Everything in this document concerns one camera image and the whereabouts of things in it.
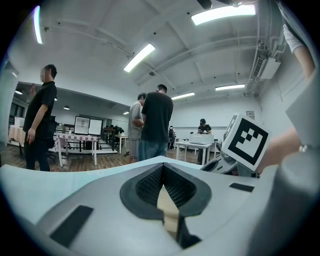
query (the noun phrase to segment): short hair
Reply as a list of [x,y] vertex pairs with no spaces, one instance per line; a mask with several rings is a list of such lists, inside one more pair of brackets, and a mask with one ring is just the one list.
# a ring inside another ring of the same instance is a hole
[[143,97],[143,100],[146,99],[147,94],[145,92],[142,92],[138,95],[138,100],[141,100],[141,98]]
[[165,91],[165,93],[167,93],[168,90],[168,88],[164,84],[159,84],[156,88]]
[[53,77],[53,79],[55,79],[57,75],[57,68],[55,67],[55,65],[53,64],[46,65],[44,69],[45,70],[51,69],[51,76]]

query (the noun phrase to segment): hand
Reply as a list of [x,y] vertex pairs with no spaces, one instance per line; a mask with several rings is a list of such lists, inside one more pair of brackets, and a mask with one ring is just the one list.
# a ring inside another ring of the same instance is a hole
[[36,130],[32,127],[28,130],[28,136],[26,138],[26,142],[30,145],[32,142],[34,142],[36,136]]
[[30,94],[34,97],[36,95],[35,84],[31,84],[30,86]]

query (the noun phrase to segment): gray t-shirt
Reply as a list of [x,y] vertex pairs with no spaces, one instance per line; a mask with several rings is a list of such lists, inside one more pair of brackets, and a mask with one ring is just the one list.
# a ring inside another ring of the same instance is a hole
[[142,106],[139,101],[136,101],[129,111],[129,122],[128,122],[128,138],[130,140],[139,140],[141,138],[142,126],[136,126],[132,123],[134,118],[142,119],[141,115]]

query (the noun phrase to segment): black pants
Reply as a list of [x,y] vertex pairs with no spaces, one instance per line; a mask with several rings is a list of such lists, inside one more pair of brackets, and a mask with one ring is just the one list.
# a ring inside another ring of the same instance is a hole
[[202,165],[202,157],[203,157],[203,155],[204,155],[204,150],[199,148],[198,160],[196,162],[198,165]]
[[40,171],[50,172],[50,167],[47,159],[48,145],[45,140],[35,138],[29,145],[24,141],[24,155],[26,161],[26,168],[30,170],[35,169],[36,160],[39,162]]
[[168,149],[169,149],[169,147],[170,147],[171,150],[174,148],[174,142],[175,142],[175,140],[173,140],[171,143],[168,142]]

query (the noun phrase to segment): ceiling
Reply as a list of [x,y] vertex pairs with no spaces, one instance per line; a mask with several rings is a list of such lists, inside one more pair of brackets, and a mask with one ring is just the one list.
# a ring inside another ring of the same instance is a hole
[[[29,104],[32,99],[30,96],[30,86],[29,83],[19,82],[16,86],[16,90],[21,90],[22,94],[15,93],[14,98]],[[38,91],[40,87],[40,84],[35,84],[36,91]],[[54,102],[54,109],[62,110],[63,107],[67,105],[72,111],[77,111],[80,105],[83,107],[83,104],[86,104],[91,110],[94,110],[96,107],[101,107],[103,109],[112,109],[120,115],[129,110],[126,105],[61,88],[57,88],[56,97],[57,101]]]
[[[212,1],[212,8],[222,6]],[[69,57],[65,63],[70,69],[79,76],[92,75],[91,80],[113,81],[106,86],[132,98],[154,91],[158,84],[166,85],[171,97],[195,92],[187,98],[189,102],[243,96],[250,89],[258,41],[263,40],[271,49],[271,38],[277,38],[281,31],[281,16],[273,1],[260,0],[255,6],[254,16],[222,18],[196,26],[191,16],[204,11],[196,0],[45,1],[40,11],[41,58],[50,52],[62,60],[67,58],[62,53],[74,52],[82,57],[82,67],[75,68],[72,63],[80,61],[71,62]],[[146,65],[140,63],[130,73],[124,71],[130,58],[148,43],[155,50],[144,59]],[[96,60],[101,69],[92,70],[92,65],[83,61],[86,59]],[[58,75],[69,72],[57,69]],[[246,88],[215,91],[216,86],[237,83],[245,83]]]

